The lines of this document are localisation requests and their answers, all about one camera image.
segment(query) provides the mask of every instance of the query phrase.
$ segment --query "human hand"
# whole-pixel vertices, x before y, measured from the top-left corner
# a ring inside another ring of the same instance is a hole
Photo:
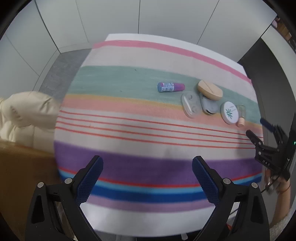
[[[271,170],[266,168],[265,170],[265,176],[264,176],[264,181],[266,185],[270,185],[274,179],[276,179],[277,176],[271,177]],[[283,177],[279,177],[277,179],[279,182],[279,185],[277,186],[276,190],[277,192],[284,192],[290,187],[290,179],[286,181]]]

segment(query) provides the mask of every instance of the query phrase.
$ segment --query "round white container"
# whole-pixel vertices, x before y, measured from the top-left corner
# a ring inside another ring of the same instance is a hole
[[[223,120],[229,125],[235,124],[239,120],[237,108],[229,101],[221,105],[221,115]]]

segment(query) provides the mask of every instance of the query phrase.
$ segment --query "green logo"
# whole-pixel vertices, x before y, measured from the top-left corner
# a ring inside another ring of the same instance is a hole
[[[230,119],[232,119],[232,112],[231,112],[231,109],[226,109],[226,115],[228,115],[228,117]]]

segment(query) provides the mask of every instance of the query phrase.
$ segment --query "vial with purple cap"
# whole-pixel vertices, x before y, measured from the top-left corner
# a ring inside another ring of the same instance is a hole
[[[164,91],[183,91],[185,90],[185,85],[180,83],[162,83],[159,82],[157,85],[158,92],[164,92]]]

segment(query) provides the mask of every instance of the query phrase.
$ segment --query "bracelet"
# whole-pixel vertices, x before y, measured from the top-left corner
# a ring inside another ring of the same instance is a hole
[[[290,186],[291,186],[291,183],[290,183],[290,185],[288,186],[288,188],[285,190],[285,191],[287,191],[289,188],[290,188]],[[277,192],[277,193],[284,193],[285,191],[281,191],[281,192]]]

